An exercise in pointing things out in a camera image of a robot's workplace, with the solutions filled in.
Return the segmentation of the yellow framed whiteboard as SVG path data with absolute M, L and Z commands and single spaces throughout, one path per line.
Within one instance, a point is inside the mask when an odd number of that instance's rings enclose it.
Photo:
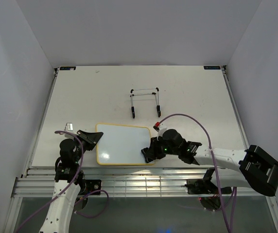
M 102 166 L 152 166 L 146 163 L 141 150 L 150 146 L 147 127 L 99 123 L 96 132 L 103 136 L 96 145 L 97 163 Z

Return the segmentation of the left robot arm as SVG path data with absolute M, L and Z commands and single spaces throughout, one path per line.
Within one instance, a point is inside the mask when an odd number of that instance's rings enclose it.
M 83 156 L 92 151 L 103 136 L 103 132 L 77 133 L 55 131 L 65 135 L 59 144 L 55 162 L 54 190 L 52 200 L 47 204 L 48 212 L 40 233 L 68 233 L 75 205 L 88 200 L 90 195 L 107 194 L 101 189 L 100 180 L 86 180 L 82 170 Z

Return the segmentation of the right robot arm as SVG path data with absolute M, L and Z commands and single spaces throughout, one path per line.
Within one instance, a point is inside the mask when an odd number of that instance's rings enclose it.
M 147 163 L 176 155 L 189 165 L 209 166 L 203 178 L 187 182 L 191 194 L 229 194 L 233 187 L 252 188 L 273 197 L 278 188 L 278 161 L 259 146 L 246 150 L 210 149 L 200 142 L 186 141 L 174 129 L 162 130 L 141 150 Z

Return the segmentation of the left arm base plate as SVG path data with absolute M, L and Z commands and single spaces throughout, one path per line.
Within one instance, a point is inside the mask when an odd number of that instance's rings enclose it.
M 79 182 L 80 192 L 79 195 L 83 196 L 90 192 L 100 190 L 102 187 L 102 180 L 82 180 Z

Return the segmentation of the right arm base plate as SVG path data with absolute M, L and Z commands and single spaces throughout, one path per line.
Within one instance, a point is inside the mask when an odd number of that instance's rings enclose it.
M 217 185 L 209 180 L 192 180 L 188 179 L 185 187 L 188 194 L 219 194 Z

